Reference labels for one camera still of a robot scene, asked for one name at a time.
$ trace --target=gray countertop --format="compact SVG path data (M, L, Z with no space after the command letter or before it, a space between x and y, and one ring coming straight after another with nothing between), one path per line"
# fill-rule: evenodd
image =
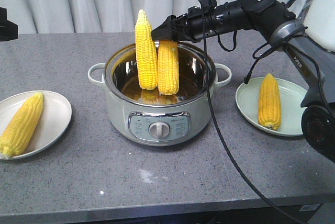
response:
M231 37L221 39L229 46ZM71 122L56 143L25 159L0 161L0 223L72 223L266 206L231 164L212 121L198 136L171 147L134 143L113 127L105 94L88 81L87 70L133 42L132 33L77 33L20 35L0 43L0 100L48 90L72 105ZM235 91L264 39L258 32L241 31L237 43L227 53L216 38L207 39L208 54L233 73L214 95L217 121L232 155L251 182L280 206L335 201L333 163L303 137L265 133L238 112ZM260 61L253 77L268 72L307 87L282 52Z

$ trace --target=wire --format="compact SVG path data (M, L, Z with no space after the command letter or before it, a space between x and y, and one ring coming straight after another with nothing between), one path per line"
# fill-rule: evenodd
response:
M220 131L219 125L216 121L216 117L214 114L214 110L213 110L213 105L211 103L211 98L210 98L210 92L209 92L209 75L208 75L208 55L207 55L207 44L206 44L206 25L205 25L205 12L204 12L204 8L203 8L203 2L202 0L199 0L200 4L201 4L201 8L202 8L202 24L203 24L203 40L204 40L204 53L205 53L205 70L206 70L206 93L207 93L207 99L208 99L208 105L209 105L209 110L210 110L210 114L215 126L215 129L219 135L219 138L221 140L222 145L224 146L224 149L230 159L230 161L233 163L234 167L236 168L236 170L238 171L238 173L240 174L240 176L244 179L244 181L249 185L249 187L263 200L265 201L269 206L273 207L274 209L276 209L278 212L280 212L282 215L288 217L289 219L299 223L299 224L307 224L306 222L302 222L298 219L296 219L295 217L291 216L290 214L286 213L285 211L282 211L279 207L277 207L271 200L269 200L268 198L266 198L252 183L251 181L246 177L246 175L243 173L242 169L239 167L239 165L237 164L237 162L235 161L234 157L232 156L225 140L224 137Z
M284 37L281 41L277 42L274 46L271 46L269 49L267 49L263 54L261 54L260 57L256 57L256 53L259 52L261 49L263 49L265 46L269 45L269 43L265 43L261 46L259 46L253 53L252 53L252 58L255 59L255 62L252 64L247 76L243 79L245 84L248 84L252 71L255 68L256 64L259 62L259 60L261 60L262 58L267 57L268 55L272 54L273 52L275 52L277 49L279 49L284 43L288 42L288 40L290 40L293 37L297 36L297 33L303 31L307 29L307 27L300 27L296 30L294 30L292 33L290 33L289 35L287 35L286 37Z
M236 44L237 44L237 43L236 43L236 35L237 35L237 30L234 31L234 34L233 34L233 36L232 36L233 47L232 47L231 50L230 50L230 49L227 49L227 48L222 44L221 39L220 39L220 35L218 35L218 43L219 43L219 45L221 46L221 48L223 48L223 50L228 51L228 52L231 52L231 51L233 51L234 49L236 49Z

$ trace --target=control panel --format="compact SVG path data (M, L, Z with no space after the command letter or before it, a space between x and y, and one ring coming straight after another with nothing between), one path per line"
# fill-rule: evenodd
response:
M169 141L185 136L191 127L188 112L157 114L133 111L129 114L129 131L137 138L149 141Z

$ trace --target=label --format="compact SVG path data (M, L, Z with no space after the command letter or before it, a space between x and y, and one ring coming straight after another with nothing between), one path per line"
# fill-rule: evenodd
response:
M320 205L321 205L321 204L303 205L303 206L301 207L301 209L299 210L299 212L314 211L314 210L318 209L318 207L319 207Z

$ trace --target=pot handle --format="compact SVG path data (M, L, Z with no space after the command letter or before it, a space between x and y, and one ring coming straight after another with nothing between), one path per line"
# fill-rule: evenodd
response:
M92 73L94 71L96 71L97 69L103 69L105 67L105 63L97 63L97 64L94 64L87 72L87 76L88 76L88 80L96 85L96 86L100 86L100 87L104 87L105 85L105 82L102 80L102 81L98 81L98 80L95 80L94 78L92 78Z
M222 80L222 81L217 81L215 83L215 87L222 87L222 86L225 86L226 84L229 84L230 80L231 80L231 70L225 66L224 64L221 64L221 63L215 63L215 68L216 69L219 69L219 70L224 70L228 73L228 77L225 79L225 80Z

